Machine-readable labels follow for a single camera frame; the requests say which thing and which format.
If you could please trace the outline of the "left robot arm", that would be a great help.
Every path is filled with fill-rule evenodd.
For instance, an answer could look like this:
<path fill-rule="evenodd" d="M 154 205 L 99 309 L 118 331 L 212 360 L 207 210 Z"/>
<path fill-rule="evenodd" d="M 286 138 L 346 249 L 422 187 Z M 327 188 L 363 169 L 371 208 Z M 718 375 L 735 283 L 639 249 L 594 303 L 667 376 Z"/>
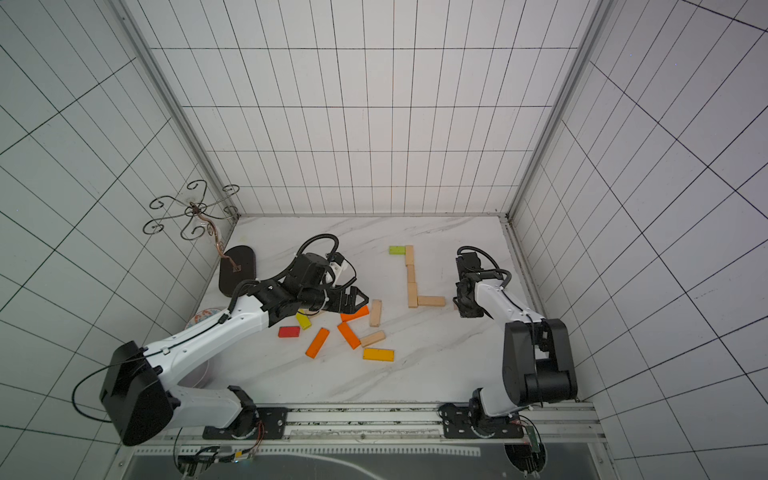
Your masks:
<path fill-rule="evenodd" d="M 354 280 L 339 285 L 348 267 L 340 253 L 297 255 L 278 276 L 240 282 L 227 308 L 146 347 L 130 341 L 112 356 L 99 398 L 120 440 L 140 445 L 168 428 L 213 427 L 235 438 L 259 428 L 253 399 L 236 385 L 211 390 L 183 380 L 239 341 L 301 310 L 354 314 L 369 298 Z"/>

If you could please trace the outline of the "red block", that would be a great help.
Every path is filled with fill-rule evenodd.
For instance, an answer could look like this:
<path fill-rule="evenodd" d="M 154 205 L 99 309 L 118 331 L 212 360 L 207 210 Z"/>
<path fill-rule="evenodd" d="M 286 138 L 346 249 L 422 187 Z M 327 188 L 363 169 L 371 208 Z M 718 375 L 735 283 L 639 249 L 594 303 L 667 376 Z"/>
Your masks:
<path fill-rule="evenodd" d="M 300 326 L 282 326 L 278 330 L 279 338 L 298 338 L 301 334 Z"/>

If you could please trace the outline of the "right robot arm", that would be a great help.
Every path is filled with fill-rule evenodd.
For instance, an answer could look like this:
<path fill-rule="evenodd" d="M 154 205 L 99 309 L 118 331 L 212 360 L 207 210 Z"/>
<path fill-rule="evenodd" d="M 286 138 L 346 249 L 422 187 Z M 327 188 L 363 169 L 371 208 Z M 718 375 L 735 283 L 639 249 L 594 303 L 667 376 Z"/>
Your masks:
<path fill-rule="evenodd" d="M 500 379 L 477 388 L 465 408 L 461 427 L 479 438 L 516 431 L 519 413 L 535 404 L 578 396 L 568 327 L 525 306 L 506 291 L 511 273 L 474 246 L 457 250 L 458 282 L 453 303 L 463 318 L 492 319 L 501 329 Z"/>

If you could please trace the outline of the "natural wood block small diagonal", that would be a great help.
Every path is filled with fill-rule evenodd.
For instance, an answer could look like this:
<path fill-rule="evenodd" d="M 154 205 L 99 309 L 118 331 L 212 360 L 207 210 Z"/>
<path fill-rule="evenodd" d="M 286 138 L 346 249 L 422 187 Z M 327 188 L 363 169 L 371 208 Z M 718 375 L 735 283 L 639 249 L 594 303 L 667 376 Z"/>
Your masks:
<path fill-rule="evenodd" d="M 385 338 L 386 338 L 386 333 L 384 331 L 379 330 L 361 338 L 360 342 L 363 348 L 367 348 L 375 343 L 383 341 Z"/>

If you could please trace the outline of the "natural wood block vertical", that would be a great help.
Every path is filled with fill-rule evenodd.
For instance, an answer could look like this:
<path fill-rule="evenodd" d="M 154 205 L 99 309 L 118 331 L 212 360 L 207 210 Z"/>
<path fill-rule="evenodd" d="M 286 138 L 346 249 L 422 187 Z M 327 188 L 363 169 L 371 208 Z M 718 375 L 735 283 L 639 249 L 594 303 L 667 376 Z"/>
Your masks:
<path fill-rule="evenodd" d="M 383 303 L 379 299 L 374 299 L 370 303 L 369 326 L 378 328 L 382 318 Z"/>

